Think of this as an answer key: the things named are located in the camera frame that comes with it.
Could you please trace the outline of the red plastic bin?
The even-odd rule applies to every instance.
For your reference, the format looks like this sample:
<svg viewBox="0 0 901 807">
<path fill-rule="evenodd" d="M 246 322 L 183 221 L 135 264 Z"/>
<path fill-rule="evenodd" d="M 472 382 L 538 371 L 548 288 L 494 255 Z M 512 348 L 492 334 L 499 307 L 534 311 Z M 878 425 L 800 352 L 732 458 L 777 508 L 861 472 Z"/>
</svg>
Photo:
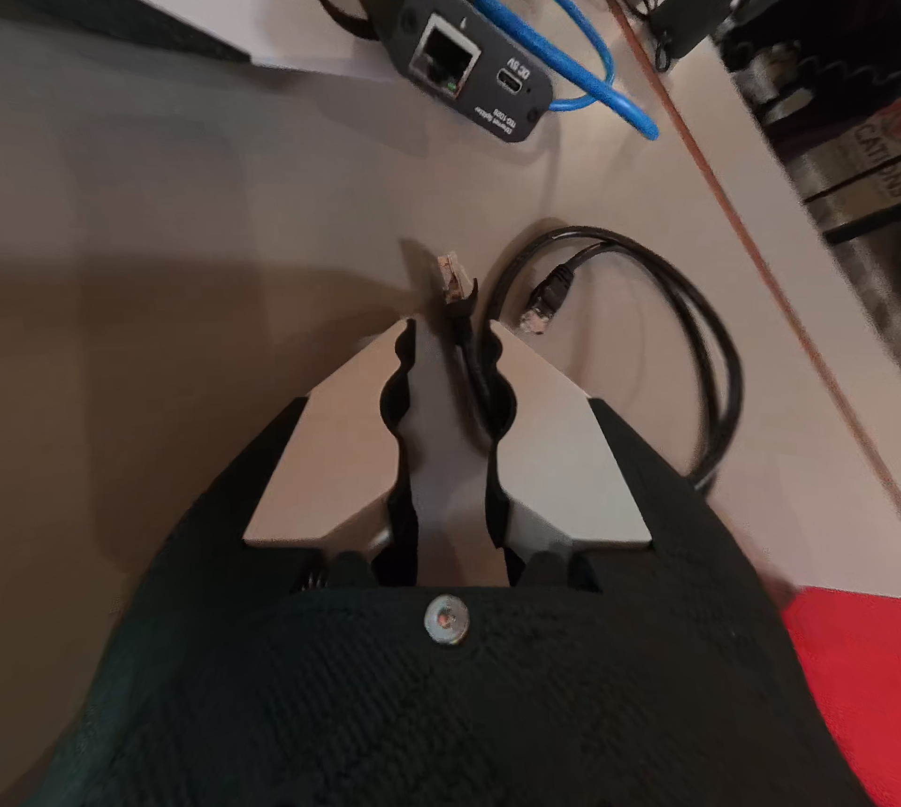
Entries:
<svg viewBox="0 0 901 807">
<path fill-rule="evenodd" d="M 900 804 L 900 600 L 805 588 L 782 619 L 830 733 L 876 805 Z"/>
</svg>

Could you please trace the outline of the black ethernet adapter box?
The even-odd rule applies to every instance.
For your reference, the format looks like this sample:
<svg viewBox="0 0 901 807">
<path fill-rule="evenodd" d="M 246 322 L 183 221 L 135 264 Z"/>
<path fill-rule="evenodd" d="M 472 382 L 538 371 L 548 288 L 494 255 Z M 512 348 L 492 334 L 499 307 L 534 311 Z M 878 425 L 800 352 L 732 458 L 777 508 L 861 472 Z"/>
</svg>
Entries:
<svg viewBox="0 0 901 807">
<path fill-rule="evenodd" d="M 470 0 L 359 0 L 394 68 L 506 143 L 530 136 L 553 100 L 539 61 Z"/>
</svg>

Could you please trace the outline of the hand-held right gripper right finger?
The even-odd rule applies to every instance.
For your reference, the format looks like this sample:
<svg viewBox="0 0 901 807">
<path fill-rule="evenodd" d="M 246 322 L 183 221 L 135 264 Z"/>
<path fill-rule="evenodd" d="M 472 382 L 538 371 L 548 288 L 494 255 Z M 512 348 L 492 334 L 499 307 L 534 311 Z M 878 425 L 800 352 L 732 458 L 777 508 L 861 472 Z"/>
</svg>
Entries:
<svg viewBox="0 0 901 807">
<path fill-rule="evenodd" d="M 588 394 L 501 322 L 489 325 L 512 418 L 496 445 L 509 503 L 503 546 L 519 557 L 647 548 L 649 529 Z"/>
</svg>

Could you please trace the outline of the black power adapter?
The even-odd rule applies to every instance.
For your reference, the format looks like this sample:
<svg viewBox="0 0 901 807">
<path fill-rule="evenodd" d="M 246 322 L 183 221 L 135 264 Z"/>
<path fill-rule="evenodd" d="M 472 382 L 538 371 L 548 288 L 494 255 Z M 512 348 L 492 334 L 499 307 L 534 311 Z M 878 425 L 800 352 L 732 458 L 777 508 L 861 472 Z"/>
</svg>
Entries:
<svg viewBox="0 0 901 807">
<path fill-rule="evenodd" d="M 655 66 L 666 72 L 730 16 L 740 0 L 662 0 L 648 25 L 656 42 Z"/>
</svg>

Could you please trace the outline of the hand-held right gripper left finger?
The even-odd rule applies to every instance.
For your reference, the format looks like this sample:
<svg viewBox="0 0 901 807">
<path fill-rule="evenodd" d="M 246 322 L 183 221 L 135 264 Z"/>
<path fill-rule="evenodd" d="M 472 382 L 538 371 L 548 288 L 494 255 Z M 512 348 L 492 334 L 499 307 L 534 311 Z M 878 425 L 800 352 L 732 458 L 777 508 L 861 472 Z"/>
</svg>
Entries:
<svg viewBox="0 0 901 807">
<path fill-rule="evenodd" d="M 409 480 L 398 427 L 410 404 L 416 322 L 402 318 L 305 397 L 248 525 L 252 548 L 303 548 L 372 560 L 401 535 Z"/>
</svg>

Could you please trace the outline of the grey printed box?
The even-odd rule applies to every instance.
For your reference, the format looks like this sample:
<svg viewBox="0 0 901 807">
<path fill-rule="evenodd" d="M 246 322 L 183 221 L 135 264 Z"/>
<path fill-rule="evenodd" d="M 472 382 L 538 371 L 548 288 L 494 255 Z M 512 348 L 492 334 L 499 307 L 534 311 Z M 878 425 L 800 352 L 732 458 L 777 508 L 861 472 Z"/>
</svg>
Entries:
<svg viewBox="0 0 901 807">
<path fill-rule="evenodd" d="M 794 160 L 789 175 L 830 247 L 900 222 L 900 102 Z"/>
</svg>

